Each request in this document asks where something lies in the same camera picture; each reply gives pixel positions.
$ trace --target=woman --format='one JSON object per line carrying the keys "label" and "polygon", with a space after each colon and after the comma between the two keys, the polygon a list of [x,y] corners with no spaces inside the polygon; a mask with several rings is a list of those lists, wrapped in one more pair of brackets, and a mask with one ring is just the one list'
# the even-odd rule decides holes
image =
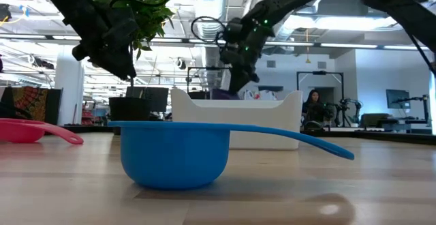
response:
{"label": "woman", "polygon": [[320,93],[316,89],[312,89],[307,97],[307,101],[302,104],[303,115],[307,114],[307,109],[310,107],[310,105],[319,103],[321,103]]}

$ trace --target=ceiling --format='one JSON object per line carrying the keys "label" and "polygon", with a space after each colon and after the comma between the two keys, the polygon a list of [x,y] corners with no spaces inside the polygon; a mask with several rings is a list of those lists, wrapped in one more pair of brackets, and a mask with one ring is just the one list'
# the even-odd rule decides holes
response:
{"label": "ceiling", "polygon": [[[227,22],[233,18],[240,18],[255,3],[261,0],[225,0],[223,2],[223,22]],[[18,20],[15,23],[5,23],[0,26],[0,33],[19,33],[33,35],[75,35],[76,33],[70,26],[65,26],[62,23],[62,15],[54,7],[49,0],[0,0],[0,3],[10,5],[12,12],[12,20]],[[323,11],[322,16],[329,16],[329,11],[332,15],[338,16],[337,9],[340,7],[338,0],[322,0],[318,6],[318,13]],[[24,10],[28,10],[29,16],[23,18]],[[174,10],[176,14],[172,20],[174,29],[170,25],[165,25],[165,38],[194,38],[190,31],[191,21],[196,17],[198,11],[198,1],[196,0],[171,0],[167,4],[169,8]],[[306,10],[296,15],[310,17],[313,19],[321,18],[320,14],[307,13]],[[283,23],[276,25],[276,31],[283,31]],[[294,40],[303,42],[328,42],[328,43],[355,43],[355,44],[410,44],[410,41],[404,35],[404,32],[395,27],[389,31],[341,31],[336,29],[318,29],[311,27],[307,29],[292,29],[289,35],[284,37],[283,41]],[[14,40],[0,39],[0,54],[2,54],[3,66],[5,71],[20,71],[21,74],[4,74],[0,76],[0,85],[13,84],[22,85],[32,83],[41,84],[42,86],[53,86],[55,79],[54,70],[49,70],[43,67],[33,65],[33,57],[38,57],[56,66],[57,53],[62,40],[56,42],[17,42]],[[210,65],[206,62],[209,59],[205,54],[205,48],[198,45],[180,46],[177,44],[154,44],[153,51],[143,52],[139,60],[135,61],[135,68],[138,76],[137,83],[142,85],[159,84],[161,86],[171,87],[173,85],[186,89],[185,76],[187,70],[180,70],[175,66],[174,62],[183,60],[188,66],[204,66]],[[307,52],[306,47],[295,47],[291,52],[284,54],[300,55]],[[334,58],[342,51],[338,48],[310,48],[311,54],[325,54]],[[220,65],[217,59],[212,65]],[[125,85],[115,76],[107,76],[106,71],[101,68],[93,67],[90,63],[86,65],[86,73],[92,74],[85,77],[85,92],[87,95],[95,95],[98,97],[107,97],[123,93]],[[30,74],[31,72],[45,72],[46,74]],[[201,89],[211,83],[214,86],[219,86],[220,75],[217,74],[210,80],[204,71],[191,71],[199,75],[198,78],[192,80],[191,84],[196,89]],[[165,78],[161,79],[152,77],[151,74],[165,74]],[[118,87],[117,90],[104,90],[109,85]]]}

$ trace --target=dark hair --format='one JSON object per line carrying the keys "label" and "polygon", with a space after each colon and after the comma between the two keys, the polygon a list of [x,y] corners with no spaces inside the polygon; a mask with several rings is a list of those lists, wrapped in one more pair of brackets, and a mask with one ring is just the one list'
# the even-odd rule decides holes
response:
{"label": "dark hair", "polygon": [[309,96],[307,97],[306,103],[309,104],[312,102],[312,94],[313,93],[317,93],[318,94],[318,101],[317,102],[321,102],[321,96],[318,90],[316,89],[312,89],[311,92],[309,93]]}

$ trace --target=air duct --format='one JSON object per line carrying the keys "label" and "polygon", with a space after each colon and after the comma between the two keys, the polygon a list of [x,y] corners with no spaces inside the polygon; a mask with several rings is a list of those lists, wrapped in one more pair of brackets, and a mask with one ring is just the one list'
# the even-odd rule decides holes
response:
{"label": "air duct", "polygon": [[[224,15],[225,0],[196,0],[195,11],[196,17],[210,16],[222,20]],[[199,22],[197,24],[198,34],[201,38],[213,40],[218,31],[221,30],[219,23]],[[219,62],[219,51],[216,47],[202,48],[203,66],[221,66]],[[215,86],[216,76],[206,73],[207,84],[210,87]]]}

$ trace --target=screen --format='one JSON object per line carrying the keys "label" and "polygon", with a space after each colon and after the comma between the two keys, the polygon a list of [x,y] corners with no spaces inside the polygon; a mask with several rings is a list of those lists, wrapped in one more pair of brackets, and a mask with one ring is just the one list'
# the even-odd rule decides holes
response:
{"label": "screen", "polygon": [[397,100],[410,98],[409,92],[397,89],[387,89],[386,99],[388,101],[388,108],[393,109],[410,109],[410,102],[395,102]]}

